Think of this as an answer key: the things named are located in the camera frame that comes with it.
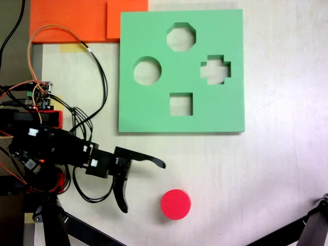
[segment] orange foam sheet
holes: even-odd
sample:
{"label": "orange foam sheet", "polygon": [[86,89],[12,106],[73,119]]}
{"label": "orange foam sheet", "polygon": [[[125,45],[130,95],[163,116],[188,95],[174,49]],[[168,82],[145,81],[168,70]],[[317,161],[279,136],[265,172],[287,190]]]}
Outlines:
{"label": "orange foam sheet", "polygon": [[110,42],[119,42],[120,15],[122,12],[143,11],[148,11],[148,0],[108,0],[107,40]]}
{"label": "orange foam sheet", "polygon": [[[119,42],[120,13],[147,10],[148,0],[31,0],[30,36],[53,24],[70,28],[88,43]],[[70,33],[55,28],[33,40],[39,44],[77,42]]]}

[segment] white table surface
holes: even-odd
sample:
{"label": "white table surface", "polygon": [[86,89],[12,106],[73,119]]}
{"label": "white table surface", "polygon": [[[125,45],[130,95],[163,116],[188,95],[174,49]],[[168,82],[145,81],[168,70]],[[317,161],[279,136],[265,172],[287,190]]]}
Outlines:
{"label": "white table surface", "polygon": [[[150,0],[152,11],[222,8],[244,14],[246,131],[119,134],[119,44],[90,44],[109,82],[107,104],[92,120],[93,141],[109,152],[120,146],[156,156],[167,169],[133,162],[128,214],[113,195],[85,202],[73,184],[59,196],[67,212],[129,246],[242,246],[305,215],[328,191],[328,1]],[[87,114],[100,105],[100,76],[88,53],[44,45],[42,80]],[[66,111],[64,129],[70,121]],[[108,191],[111,177],[77,173],[87,195]],[[170,189],[183,189],[192,200],[180,221],[167,221],[160,211]],[[35,243],[43,241],[38,224]]]}

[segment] red wire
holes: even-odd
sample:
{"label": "red wire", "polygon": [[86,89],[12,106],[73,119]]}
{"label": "red wire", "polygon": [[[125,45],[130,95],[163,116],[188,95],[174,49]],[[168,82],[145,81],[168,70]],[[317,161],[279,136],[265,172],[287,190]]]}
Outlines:
{"label": "red wire", "polygon": [[10,135],[10,134],[8,134],[8,133],[6,133],[6,132],[4,132],[4,131],[1,131],[1,130],[0,130],[0,132],[2,132],[3,134],[7,135],[8,137],[12,137],[12,135]]}
{"label": "red wire", "polygon": [[25,181],[23,181],[22,179],[18,178],[15,174],[13,174],[12,172],[10,172],[1,162],[0,162],[0,166],[2,166],[3,169],[5,169],[8,173],[10,173],[11,175],[13,175],[15,178],[17,178],[18,180],[20,180],[23,184],[27,185],[27,183]]}

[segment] green foam board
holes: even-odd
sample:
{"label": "green foam board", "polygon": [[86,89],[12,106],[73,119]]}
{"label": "green foam board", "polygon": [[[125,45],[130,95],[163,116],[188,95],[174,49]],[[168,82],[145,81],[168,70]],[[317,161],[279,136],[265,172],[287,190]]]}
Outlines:
{"label": "green foam board", "polygon": [[[176,52],[167,34],[181,26],[196,33],[196,43]],[[161,66],[149,86],[134,79],[145,57]],[[223,84],[200,77],[213,57],[230,65]],[[192,115],[172,116],[170,95],[192,95]],[[242,10],[121,14],[119,132],[243,132],[244,125]]]}

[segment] yellow tape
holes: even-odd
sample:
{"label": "yellow tape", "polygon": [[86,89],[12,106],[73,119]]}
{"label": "yellow tape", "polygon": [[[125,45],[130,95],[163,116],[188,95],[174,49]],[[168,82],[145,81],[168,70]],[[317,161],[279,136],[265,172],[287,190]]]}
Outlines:
{"label": "yellow tape", "polygon": [[79,52],[87,52],[87,49],[83,44],[59,44],[59,50],[61,53],[79,53]]}
{"label": "yellow tape", "polygon": [[24,214],[24,223],[25,224],[34,224],[34,220],[33,220],[33,213],[25,213]]}
{"label": "yellow tape", "polygon": [[61,105],[59,102],[55,101],[54,99],[51,99],[51,105],[53,106],[54,110],[60,110],[64,111],[64,105]]}

